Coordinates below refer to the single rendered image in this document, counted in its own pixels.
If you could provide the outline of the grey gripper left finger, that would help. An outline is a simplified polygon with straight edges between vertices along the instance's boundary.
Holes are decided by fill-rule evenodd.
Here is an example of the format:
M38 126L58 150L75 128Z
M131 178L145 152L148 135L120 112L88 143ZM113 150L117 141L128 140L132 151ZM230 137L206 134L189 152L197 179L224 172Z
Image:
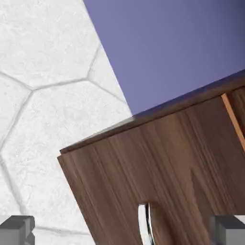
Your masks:
M0 224L0 245L35 245L35 218L12 215Z

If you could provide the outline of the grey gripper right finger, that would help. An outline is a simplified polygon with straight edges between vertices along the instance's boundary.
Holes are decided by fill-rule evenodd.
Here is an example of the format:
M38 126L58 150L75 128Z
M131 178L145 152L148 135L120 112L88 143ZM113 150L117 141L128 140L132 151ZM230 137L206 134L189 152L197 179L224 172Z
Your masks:
M245 245L245 224L233 215L210 218L211 245Z

